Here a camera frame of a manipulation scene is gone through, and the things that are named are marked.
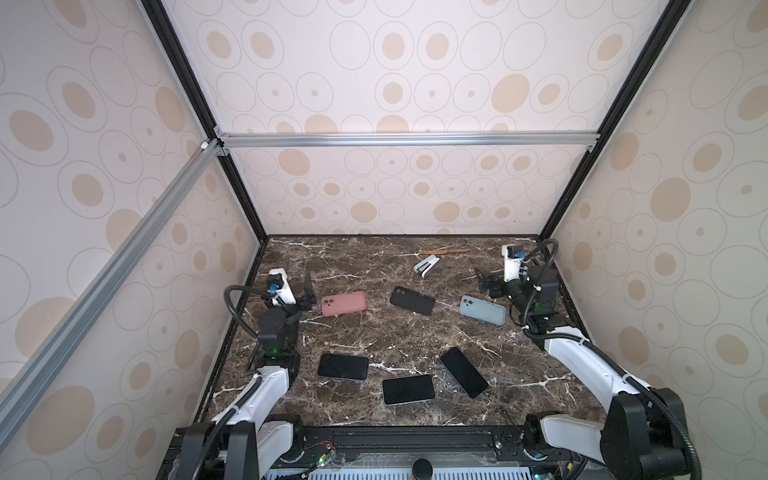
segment light blue phone case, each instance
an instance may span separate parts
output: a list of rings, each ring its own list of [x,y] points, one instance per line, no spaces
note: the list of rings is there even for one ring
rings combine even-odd
[[[503,326],[507,321],[506,308],[469,295],[462,297],[462,304],[458,308],[458,312],[464,316],[482,320],[496,326]]]

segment smartphone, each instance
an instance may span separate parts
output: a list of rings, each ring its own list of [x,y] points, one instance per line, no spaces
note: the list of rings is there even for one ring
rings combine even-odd
[[[459,305],[458,312],[464,316],[492,323],[496,326],[503,326],[507,321],[506,308],[497,303],[486,302],[469,295],[462,297],[462,304]]]
[[[317,375],[330,379],[365,380],[368,378],[368,357],[324,353],[320,356]]]
[[[407,289],[404,286],[396,286],[389,297],[392,305],[401,306],[412,312],[430,315],[435,307],[435,299],[419,292]]]
[[[423,402],[435,398],[431,375],[406,376],[382,382],[384,405]]]
[[[464,356],[458,347],[451,347],[440,357],[440,361],[445,365],[453,379],[464,389],[470,399],[474,399],[488,388],[488,382],[482,378],[467,357]]]
[[[324,296],[320,300],[323,316],[335,316],[342,313],[362,312],[366,309],[364,292],[343,293],[342,295]]]

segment phone screen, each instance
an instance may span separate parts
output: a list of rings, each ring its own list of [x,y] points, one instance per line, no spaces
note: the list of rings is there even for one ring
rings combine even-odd
[[[435,387],[431,375],[407,376],[382,382],[384,404],[421,402],[435,398]]]
[[[482,378],[480,372],[467,360],[461,350],[452,347],[440,357],[440,361],[451,373],[453,378],[467,392],[469,398],[474,399],[488,388],[488,382]]]
[[[368,378],[368,358],[324,353],[320,357],[317,375],[331,379],[365,380]]]

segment black smartphone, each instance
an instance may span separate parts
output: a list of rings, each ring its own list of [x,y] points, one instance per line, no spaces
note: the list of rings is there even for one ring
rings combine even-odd
[[[384,405],[423,402],[435,398],[431,375],[406,376],[382,382]]]
[[[331,379],[365,380],[368,378],[368,357],[324,353],[320,356],[317,375]]]
[[[467,360],[467,357],[458,347],[451,347],[448,352],[443,353],[440,361],[456,382],[462,386],[470,399],[474,399],[488,388],[488,382],[482,378],[480,372]]]
[[[401,306],[404,309],[421,313],[422,315],[431,314],[432,309],[435,307],[435,299],[423,293],[414,292],[404,286],[395,287],[395,290],[389,297],[389,302],[392,305]]]

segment brown wooden stick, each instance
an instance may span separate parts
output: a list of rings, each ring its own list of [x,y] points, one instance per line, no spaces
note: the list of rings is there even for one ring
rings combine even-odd
[[[419,252],[419,255],[445,255],[447,253],[469,253],[471,250],[469,248],[457,248],[453,250],[425,250],[423,252]]]

